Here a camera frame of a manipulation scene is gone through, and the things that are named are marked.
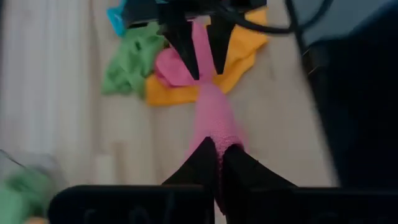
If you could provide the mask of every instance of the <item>white surface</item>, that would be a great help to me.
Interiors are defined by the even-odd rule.
[[[0,147],[50,153],[70,185],[95,184],[114,170],[118,177],[105,177],[107,184],[159,184],[181,165],[192,135],[194,104],[150,108],[134,95],[100,95],[119,43],[105,14],[115,5],[6,1]],[[283,1],[269,1],[268,18],[287,24]],[[255,158],[297,185],[333,185],[298,58],[293,36],[271,38],[228,96]]]

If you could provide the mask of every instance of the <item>green cloth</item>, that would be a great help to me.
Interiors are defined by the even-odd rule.
[[[145,78],[153,69],[157,54],[165,46],[165,38],[157,35],[159,25],[151,22],[146,27],[129,29],[116,55],[110,61],[102,84],[102,93],[129,94],[143,98]]]
[[[21,169],[0,184],[0,223],[22,224],[45,214],[51,200],[52,181],[34,169]]]

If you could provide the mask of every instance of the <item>black cable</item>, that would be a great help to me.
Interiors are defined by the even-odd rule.
[[[235,10],[224,6],[220,2],[212,4],[210,7],[227,21],[233,22],[241,27],[266,34],[289,34],[295,32],[296,30],[305,30],[315,25],[329,10],[332,2],[333,0],[323,0],[317,13],[315,13],[315,15],[307,22],[303,23],[302,25],[298,25],[297,27],[293,26],[292,24],[290,24],[289,27],[268,27],[255,24],[245,20],[245,18],[241,17]]]
[[[8,152],[0,149],[0,152],[4,155],[5,158],[9,159],[11,162],[20,165],[23,168],[26,168],[24,165],[20,164],[19,162],[17,162],[14,158],[12,158],[12,156],[10,154],[8,154]]]

